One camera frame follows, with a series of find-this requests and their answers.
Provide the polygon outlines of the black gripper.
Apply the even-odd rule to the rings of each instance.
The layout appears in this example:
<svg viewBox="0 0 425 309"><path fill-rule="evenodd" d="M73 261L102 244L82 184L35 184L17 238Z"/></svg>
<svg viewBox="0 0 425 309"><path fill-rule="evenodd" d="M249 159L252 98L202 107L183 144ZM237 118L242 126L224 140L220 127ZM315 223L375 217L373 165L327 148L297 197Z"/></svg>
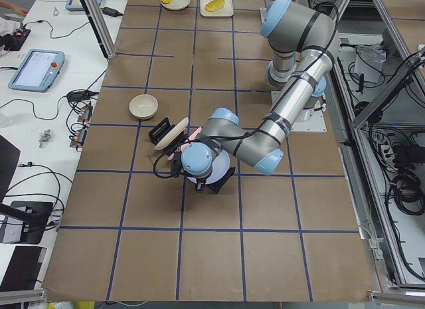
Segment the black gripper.
<svg viewBox="0 0 425 309"><path fill-rule="evenodd" d="M170 175L173 178L178 178L179 176L186 176L185 171L183 169L181 154L182 154L181 150L176 150L173 153L173 158L171 159L171 170L170 170ZM203 192L205 190L204 179L196 179L195 190L197 192Z"/></svg>

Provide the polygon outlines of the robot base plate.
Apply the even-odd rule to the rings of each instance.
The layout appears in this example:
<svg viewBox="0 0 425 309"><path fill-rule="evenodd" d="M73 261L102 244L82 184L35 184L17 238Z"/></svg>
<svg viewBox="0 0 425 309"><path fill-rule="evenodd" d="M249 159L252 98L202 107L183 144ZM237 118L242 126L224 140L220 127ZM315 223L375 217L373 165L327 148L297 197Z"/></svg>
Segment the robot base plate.
<svg viewBox="0 0 425 309"><path fill-rule="evenodd" d="M324 111L326 110L326 97L323 92L316 97L313 108L302 110L296 121L292 124L292 132L325 133L327 131Z"/></svg>

